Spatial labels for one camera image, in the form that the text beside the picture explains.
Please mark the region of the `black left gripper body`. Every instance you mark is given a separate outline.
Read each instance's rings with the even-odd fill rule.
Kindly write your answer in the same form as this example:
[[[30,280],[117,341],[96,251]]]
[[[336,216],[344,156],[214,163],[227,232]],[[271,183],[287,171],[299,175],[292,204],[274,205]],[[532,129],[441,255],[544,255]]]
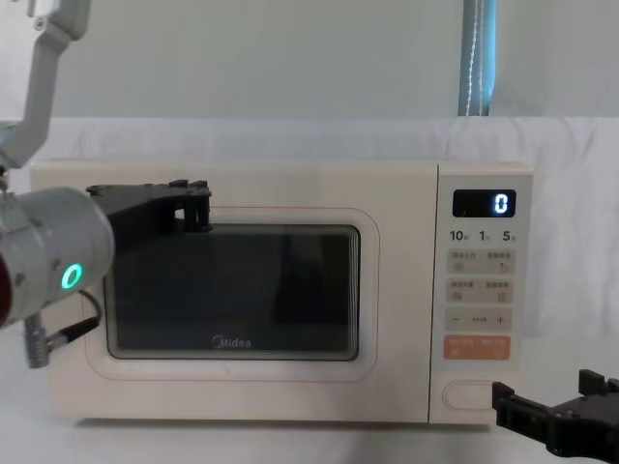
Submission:
[[[129,251],[180,230],[173,227],[170,213],[172,203],[184,194],[176,193],[170,183],[95,185],[86,189],[111,226],[116,251]]]

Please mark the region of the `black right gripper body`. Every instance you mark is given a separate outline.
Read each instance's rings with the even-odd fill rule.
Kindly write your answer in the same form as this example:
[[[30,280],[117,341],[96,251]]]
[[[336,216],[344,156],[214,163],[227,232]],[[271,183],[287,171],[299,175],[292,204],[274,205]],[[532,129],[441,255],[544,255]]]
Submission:
[[[552,407],[545,446],[560,457],[617,457],[618,393],[581,396]]]

